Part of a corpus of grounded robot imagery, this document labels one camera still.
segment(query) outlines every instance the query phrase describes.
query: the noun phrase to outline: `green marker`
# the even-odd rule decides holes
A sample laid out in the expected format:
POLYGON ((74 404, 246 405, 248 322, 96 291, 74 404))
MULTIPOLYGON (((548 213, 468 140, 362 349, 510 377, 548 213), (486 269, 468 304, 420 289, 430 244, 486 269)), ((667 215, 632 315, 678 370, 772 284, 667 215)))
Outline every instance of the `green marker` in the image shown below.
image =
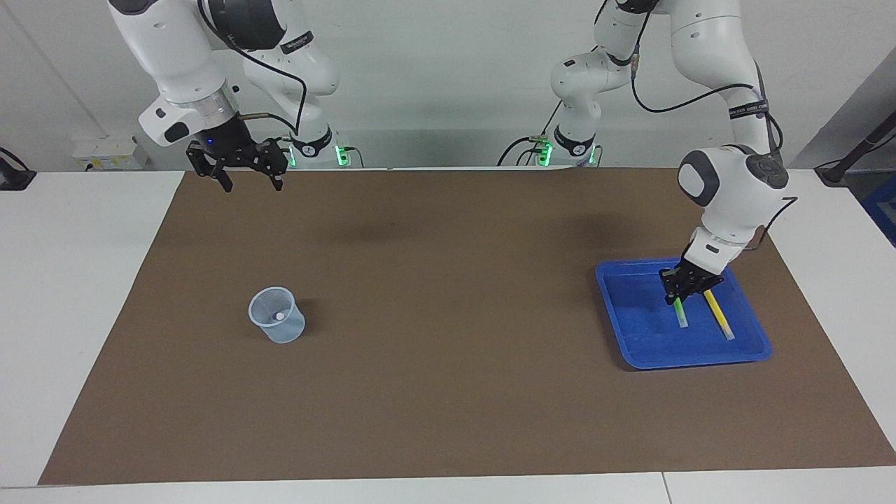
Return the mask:
POLYGON ((678 316, 678 326, 684 329, 687 327, 687 316, 685 315, 685 307, 681 305, 681 298, 675 298, 672 306, 675 307, 675 314, 678 316))

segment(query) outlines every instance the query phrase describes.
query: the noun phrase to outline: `marker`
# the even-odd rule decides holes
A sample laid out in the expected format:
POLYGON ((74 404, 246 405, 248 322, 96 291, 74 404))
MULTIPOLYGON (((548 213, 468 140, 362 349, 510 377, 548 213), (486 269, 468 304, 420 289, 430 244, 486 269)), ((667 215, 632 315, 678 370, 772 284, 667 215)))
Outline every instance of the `marker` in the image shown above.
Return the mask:
POLYGON ((675 298, 672 306, 675 307, 675 314, 678 316, 678 326, 684 329, 687 327, 687 316, 685 315, 685 307, 681 306, 681 298, 675 298))
POLYGON ((722 333, 725 334, 725 339, 728 341, 733 340, 734 331, 731 330, 731 326, 728 324, 728 319, 725 318, 725 314, 722 313, 722 308, 719 306, 719 302, 716 301, 715 295, 712 294, 712 291, 704 291, 703 297, 706 298, 706 302, 710 304, 712 315, 716 316, 716 322, 718 322, 719 327, 722 328, 722 333))

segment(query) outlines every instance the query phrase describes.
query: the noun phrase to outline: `green light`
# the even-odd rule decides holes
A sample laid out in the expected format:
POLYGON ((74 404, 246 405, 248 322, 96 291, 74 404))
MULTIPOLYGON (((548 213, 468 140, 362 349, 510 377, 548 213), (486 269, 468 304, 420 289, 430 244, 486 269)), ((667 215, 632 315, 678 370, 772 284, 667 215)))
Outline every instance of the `green light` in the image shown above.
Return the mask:
POLYGON ((549 166, 551 164, 551 154, 554 153, 554 145, 544 143, 541 154, 538 155, 538 164, 541 166, 549 166))
POLYGON ((351 163, 351 159, 349 155, 345 152, 344 149, 335 145, 336 148, 336 161, 339 163, 340 167, 348 166, 351 163))

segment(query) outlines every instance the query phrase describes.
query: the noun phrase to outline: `blue object on floor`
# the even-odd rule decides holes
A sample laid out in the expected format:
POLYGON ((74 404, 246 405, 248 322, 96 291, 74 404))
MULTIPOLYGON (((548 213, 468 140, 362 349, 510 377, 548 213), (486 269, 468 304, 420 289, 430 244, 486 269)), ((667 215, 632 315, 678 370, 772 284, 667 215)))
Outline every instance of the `blue object on floor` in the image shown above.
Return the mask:
POLYGON ((896 245, 896 177, 890 178, 865 198, 862 206, 883 234, 896 245))
POLYGON ((619 350, 637 369, 686 368, 764 361, 771 343, 730 269, 725 282, 712 289, 735 339, 722 333, 701 294, 685 300, 690 324, 678 327, 675 309, 666 304, 659 270, 679 258, 611 261, 598 266, 597 277, 619 350))

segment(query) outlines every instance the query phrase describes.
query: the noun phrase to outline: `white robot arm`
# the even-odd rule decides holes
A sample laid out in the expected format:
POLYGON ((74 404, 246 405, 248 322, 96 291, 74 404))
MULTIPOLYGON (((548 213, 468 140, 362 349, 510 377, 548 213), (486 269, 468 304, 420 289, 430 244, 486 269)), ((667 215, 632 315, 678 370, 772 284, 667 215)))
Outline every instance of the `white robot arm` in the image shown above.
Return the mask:
POLYGON ((640 35, 653 13, 671 17, 677 70, 712 90, 724 88, 719 94, 735 138, 689 153, 679 167, 679 186, 705 210, 681 262, 660 274, 672 304, 721 282, 725 266, 784 205, 788 174, 772 140, 762 77, 744 41, 739 0, 606 1, 595 23, 596 49, 565 60, 552 75, 564 103, 551 139, 557 160, 587 159, 600 119, 595 97, 634 82, 640 35))
POLYGON ((245 121, 268 115, 239 115, 197 10, 229 46, 255 51, 257 57, 249 57, 268 66, 247 61, 246 73, 286 111, 301 158, 345 163, 316 98, 336 91, 339 75, 313 43, 300 0, 108 1, 125 42, 159 87, 159 98, 140 116, 142 128, 162 146, 192 136, 187 156, 201 177, 217 179, 229 192, 233 185, 224 169, 246 167, 267 175, 280 190, 289 162, 279 139, 253 140, 245 121))

